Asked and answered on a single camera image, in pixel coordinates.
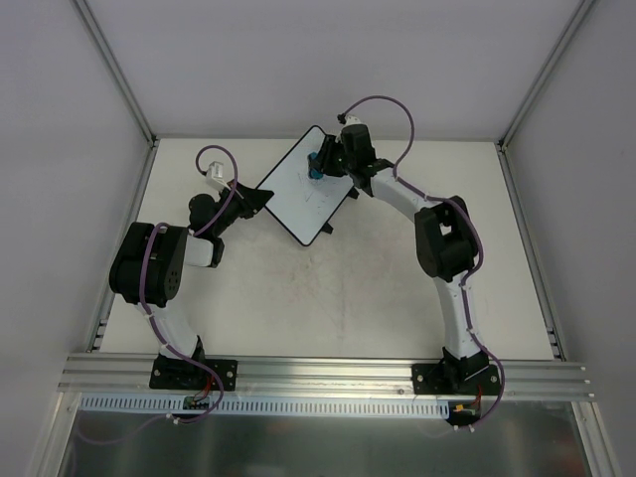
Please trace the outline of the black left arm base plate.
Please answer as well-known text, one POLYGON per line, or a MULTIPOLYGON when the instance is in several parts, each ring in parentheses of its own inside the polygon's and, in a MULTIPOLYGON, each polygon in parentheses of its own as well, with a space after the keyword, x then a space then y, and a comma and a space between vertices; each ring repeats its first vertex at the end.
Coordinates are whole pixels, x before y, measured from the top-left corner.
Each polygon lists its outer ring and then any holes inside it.
POLYGON ((149 388, 162 391, 202 391, 210 385, 211 391, 218 391, 223 384, 226 392, 236 388, 238 362, 226 359, 205 359, 205 366, 213 370, 219 377, 215 379, 201 367, 184 360, 170 359, 159 355, 153 362, 149 379, 149 388))

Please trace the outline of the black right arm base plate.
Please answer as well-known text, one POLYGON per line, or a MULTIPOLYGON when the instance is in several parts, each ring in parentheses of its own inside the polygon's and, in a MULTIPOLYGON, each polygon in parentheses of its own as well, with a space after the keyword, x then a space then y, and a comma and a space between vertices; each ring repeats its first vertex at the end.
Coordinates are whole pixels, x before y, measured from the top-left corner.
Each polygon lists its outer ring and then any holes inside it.
POLYGON ((420 395, 494 397, 502 389, 499 370, 490 365, 464 379, 445 361, 415 363, 410 368, 413 392, 420 395))

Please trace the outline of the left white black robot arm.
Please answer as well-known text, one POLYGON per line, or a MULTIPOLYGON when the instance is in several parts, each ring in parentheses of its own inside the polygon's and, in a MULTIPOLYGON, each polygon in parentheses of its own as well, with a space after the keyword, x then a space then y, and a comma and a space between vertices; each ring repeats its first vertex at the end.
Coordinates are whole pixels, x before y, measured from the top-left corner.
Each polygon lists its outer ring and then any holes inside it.
POLYGON ((200 337, 171 302, 186 266, 216 268, 225 252, 222 234, 238 219, 251 219, 274 197, 270 190, 237 181, 218 198, 198 194, 189 204, 186 227, 132 223, 111 266, 111 291, 148 320, 160 344, 159 356, 176 361, 173 376, 187 388, 208 374, 200 337))

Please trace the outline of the white whiteboard with black frame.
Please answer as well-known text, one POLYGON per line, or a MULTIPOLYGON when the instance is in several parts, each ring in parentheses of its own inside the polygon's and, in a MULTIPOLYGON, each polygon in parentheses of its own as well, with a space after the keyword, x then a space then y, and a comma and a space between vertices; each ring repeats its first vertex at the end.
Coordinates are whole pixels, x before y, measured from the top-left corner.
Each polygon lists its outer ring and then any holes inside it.
POLYGON ((347 176, 309 177, 308 157, 324 138, 320 126, 311 126, 256 186, 273 193, 265 208, 303 246, 318 237, 353 188, 347 176))

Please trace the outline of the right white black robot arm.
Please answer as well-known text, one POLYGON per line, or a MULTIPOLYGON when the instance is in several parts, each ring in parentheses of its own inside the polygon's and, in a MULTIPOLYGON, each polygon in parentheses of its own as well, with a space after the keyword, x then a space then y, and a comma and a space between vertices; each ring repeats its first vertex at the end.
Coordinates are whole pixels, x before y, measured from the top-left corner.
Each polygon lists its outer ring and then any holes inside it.
POLYGON ((341 115, 342 128, 328 135, 308 159, 309 177, 349 177, 354 187, 392 206, 414 226, 415 252, 433 279, 444 322, 445 344, 437 368, 423 379, 457 393, 477 386, 490 365, 471 317, 468 278, 480 264, 482 247, 463 199, 433 198, 397 176, 395 165, 377 156, 366 124, 341 115))

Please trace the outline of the blue bone-shaped whiteboard eraser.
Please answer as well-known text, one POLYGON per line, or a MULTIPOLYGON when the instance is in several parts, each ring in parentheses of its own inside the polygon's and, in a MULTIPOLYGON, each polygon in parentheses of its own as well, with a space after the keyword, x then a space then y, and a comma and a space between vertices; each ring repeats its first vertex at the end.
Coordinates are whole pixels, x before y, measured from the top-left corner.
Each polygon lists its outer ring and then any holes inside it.
POLYGON ((318 161, 318 153, 312 152, 307 157, 308 160, 308 177, 312 180, 320 180, 323 177, 323 173, 320 170, 320 163, 318 161))

